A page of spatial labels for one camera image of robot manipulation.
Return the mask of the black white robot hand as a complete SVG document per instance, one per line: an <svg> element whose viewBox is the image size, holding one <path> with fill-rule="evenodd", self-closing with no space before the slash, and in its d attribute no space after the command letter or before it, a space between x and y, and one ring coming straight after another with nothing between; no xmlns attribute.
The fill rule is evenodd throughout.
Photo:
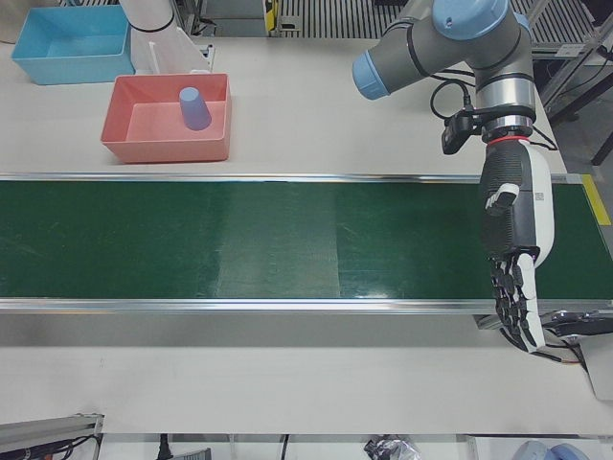
<svg viewBox="0 0 613 460"><path fill-rule="evenodd" d="M488 143L479 185L481 239L488 255L496 312L513 346L545 347L535 280L555 240L549 165L520 136Z"/></svg>

